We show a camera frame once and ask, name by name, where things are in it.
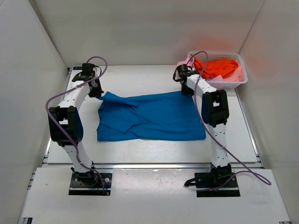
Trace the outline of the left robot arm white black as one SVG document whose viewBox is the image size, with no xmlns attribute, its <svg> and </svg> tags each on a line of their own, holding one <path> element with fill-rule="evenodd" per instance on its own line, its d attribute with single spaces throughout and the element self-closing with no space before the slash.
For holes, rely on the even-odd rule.
<svg viewBox="0 0 299 224">
<path fill-rule="evenodd" d="M 104 93 L 98 78 L 101 72 L 99 66 L 83 63 L 61 103 L 48 108 L 51 139 L 68 154 L 75 178 L 88 186 L 94 185 L 99 175 L 94 171 L 94 163 L 82 144 L 84 130 L 78 111 L 86 96 L 98 98 Z"/>
</svg>

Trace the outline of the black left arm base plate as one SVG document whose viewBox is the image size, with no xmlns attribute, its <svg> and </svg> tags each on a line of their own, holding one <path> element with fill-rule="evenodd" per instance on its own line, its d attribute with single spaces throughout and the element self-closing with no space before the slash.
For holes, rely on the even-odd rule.
<svg viewBox="0 0 299 224">
<path fill-rule="evenodd" d="M 99 174 L 89 171 L 85 173 L 75 172 L 74 168 L 71 168 L 72 176 L 69 185 L 68 194 L 71 196 L 110 196 L 113 174 L 101 173 Z"/>
</svg>

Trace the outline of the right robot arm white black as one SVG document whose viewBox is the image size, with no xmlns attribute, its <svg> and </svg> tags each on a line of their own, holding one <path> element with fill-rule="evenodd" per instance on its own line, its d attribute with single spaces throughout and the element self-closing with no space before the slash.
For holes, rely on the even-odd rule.
<svg viewBox="0 0 299 224">
<path fill-rule="evenodd" d="M 207 133 L 212 139 L 212 160 L 210 183 L 220 187 L 232 174 L 226 146 L 226 124 L 229 118 L 228 98 L 225 90 L 218 90 L 200 77 L 199 72 L 186 64 L 176 67 L 173 80 L 181 83 L 184 95 L 200 97 L 201 103 L 196 108 L 207 126 Z"/>
</svg>

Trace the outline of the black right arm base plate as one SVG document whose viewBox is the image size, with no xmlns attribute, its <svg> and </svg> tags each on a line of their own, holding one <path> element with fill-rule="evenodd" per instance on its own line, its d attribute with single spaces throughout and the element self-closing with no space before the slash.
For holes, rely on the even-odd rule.
<svg viewBox="0 0 299 224">
<path fill-rule="evenodd" d="M 238 182 L 234 172 L 225 174 L 211 169 L 210 172 L 198 172 L 187 180 L 184 187 L 196 188 L 197 197 L 240 197 Z"/>
</svg>

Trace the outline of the blue t shirt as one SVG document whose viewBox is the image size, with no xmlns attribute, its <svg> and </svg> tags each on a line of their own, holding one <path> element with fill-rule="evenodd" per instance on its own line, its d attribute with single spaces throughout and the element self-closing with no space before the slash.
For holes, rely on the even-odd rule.
<svg viewBox="0 0 299 224">
<path fill-rule="evenodd" d="M 193 98 L 180 91 L 135 97 L 120 97 L 107 92 L 99 99 L 102 104 L 98 109 L 98 141 L 206 138 Z"/>
</svg>

